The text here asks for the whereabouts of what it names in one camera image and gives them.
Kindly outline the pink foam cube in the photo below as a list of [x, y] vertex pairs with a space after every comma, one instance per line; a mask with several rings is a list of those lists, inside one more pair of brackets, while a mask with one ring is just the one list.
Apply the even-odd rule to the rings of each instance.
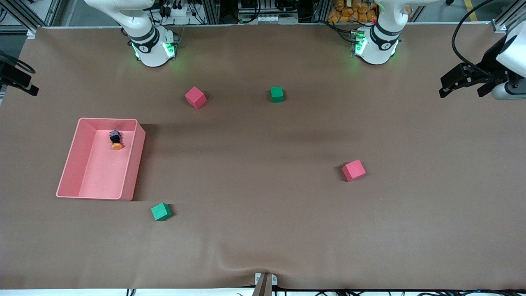
[[347, 182], [363, 177], [367, 173], [362, 161], [360, 160], [354, 160], [345, 164], [341, 170]]
[[200, 109], [207, 102], [207, 98], [203, 91], [201, 91], [196, 86], [192, 87], [185, 94], [185, 98], [190, 103], [190, 105], [195, 109]]

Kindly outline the white power strip with plugs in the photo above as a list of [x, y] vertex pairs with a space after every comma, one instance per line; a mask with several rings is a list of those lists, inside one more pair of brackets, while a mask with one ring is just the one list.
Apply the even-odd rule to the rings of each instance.
[[186, 16], [189, 12], [189, 7], [186, 1], [174, 0], [166, 2], [159, 12], [163, 12], [164, 17]]

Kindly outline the brown table cover sheet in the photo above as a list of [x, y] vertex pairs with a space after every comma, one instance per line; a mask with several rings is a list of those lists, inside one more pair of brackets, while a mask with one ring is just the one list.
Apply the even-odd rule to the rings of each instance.
[[[156, 69], [119, 29], [39, 29], [38, 95], [0, 105], [0, 289], [526, 290], [526, 100], [440, 98], [454, 29], [370, 66], [324, 25], [186, 28]], [[143, 126], [133, 201], [56, 196], [80, 118]]]

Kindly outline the orange packaged items pile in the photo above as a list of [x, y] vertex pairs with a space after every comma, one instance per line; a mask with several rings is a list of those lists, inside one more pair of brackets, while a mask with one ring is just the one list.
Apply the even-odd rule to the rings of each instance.
[[329, 23], [376, 23], [379, 6], [374, 0], [331, 0]]

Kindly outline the white terminal strip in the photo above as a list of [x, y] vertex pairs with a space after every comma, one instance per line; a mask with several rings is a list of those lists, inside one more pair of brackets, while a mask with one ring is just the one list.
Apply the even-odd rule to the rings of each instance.
[[280, 25], [288, 25], [288, 24], [297, 24], [298, 19], [294, 15], [278, 15], [278, 14], [263, 14], [260, 15], [257, 18], [258, 24], [268, 24], [268, 25], [274, 25], [274, 24], [280, 24]]

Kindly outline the aluminium frame profile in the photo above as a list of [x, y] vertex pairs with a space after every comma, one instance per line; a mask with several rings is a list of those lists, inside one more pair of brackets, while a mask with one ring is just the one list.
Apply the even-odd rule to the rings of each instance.
[[494, 32], [507, 32], [526, 20], [526, 0], [513, 0], [491, 24]]
[[26, 0], [0, 0], [0, 35], [22, 35], [33, 39], [43, 25]]

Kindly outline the pink plastic bin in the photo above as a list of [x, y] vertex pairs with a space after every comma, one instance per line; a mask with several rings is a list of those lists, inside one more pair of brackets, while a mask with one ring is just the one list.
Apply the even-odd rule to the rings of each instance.
[[[109, 133], [122, 135], [123, 148], [111, 149]], [[130, 201], [146, 132], [136, 119], [80, 118], [56, 196], [87, 200]]]

